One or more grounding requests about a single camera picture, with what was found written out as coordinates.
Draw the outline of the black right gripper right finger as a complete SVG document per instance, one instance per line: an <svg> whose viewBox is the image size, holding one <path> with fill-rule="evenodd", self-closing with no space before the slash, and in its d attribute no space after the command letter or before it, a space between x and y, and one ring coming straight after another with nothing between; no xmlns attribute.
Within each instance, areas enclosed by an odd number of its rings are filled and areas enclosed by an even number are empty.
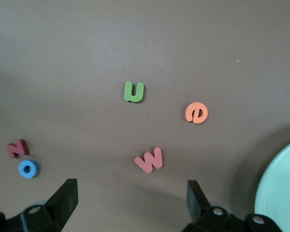
<svg viewBox="0 0 290 232"><path fill-rule="evenodd" d="M212 206L196 180L187 183L187 208L191 218L184 232L280 232L267 216L249 214L244 220L220 206Z"/></svg>

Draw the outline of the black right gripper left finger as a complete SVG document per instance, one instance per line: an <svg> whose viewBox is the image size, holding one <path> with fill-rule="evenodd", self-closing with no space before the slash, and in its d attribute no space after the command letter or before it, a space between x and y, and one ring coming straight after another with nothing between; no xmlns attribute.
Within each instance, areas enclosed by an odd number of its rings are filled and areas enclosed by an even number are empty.
<svg viewBox="0 0 290 232"><path fill-rule="evenodd" d="M0 232L60 232L77 205L77 180L67 179L44 204L27 207L10 219L0 212Z"/></svg>

